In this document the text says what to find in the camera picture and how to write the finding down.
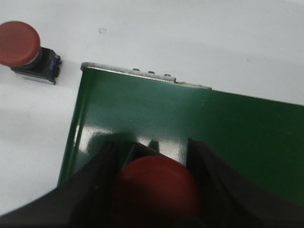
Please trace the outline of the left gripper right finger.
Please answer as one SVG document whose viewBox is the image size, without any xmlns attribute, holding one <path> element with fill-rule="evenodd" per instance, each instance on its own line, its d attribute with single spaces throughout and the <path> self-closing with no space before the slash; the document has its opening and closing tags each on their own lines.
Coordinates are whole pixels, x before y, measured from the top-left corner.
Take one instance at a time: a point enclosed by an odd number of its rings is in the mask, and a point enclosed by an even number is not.
<svg viewBox="0 0 304 228">
<path fill-rule="evenodd" d="M 302 228 L 304 208 L 259 187 L 204 142 L 188 140 L 187 168 L 200 192 L 207 228 Z"/>
</svg>

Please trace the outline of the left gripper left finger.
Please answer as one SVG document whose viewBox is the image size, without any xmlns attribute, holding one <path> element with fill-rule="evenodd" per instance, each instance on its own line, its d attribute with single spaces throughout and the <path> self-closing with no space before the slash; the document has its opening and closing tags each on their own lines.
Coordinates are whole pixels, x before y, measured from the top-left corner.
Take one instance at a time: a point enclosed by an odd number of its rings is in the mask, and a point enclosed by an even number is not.
<svg viewBox="0 0 304 228">
<path fill-rule="evenodd" d="M 109 195 L 120 170 L 119 142 L 101 150 L 69 180 L 0 218 L 2 228 L 108 228 Z"/>
</svg>

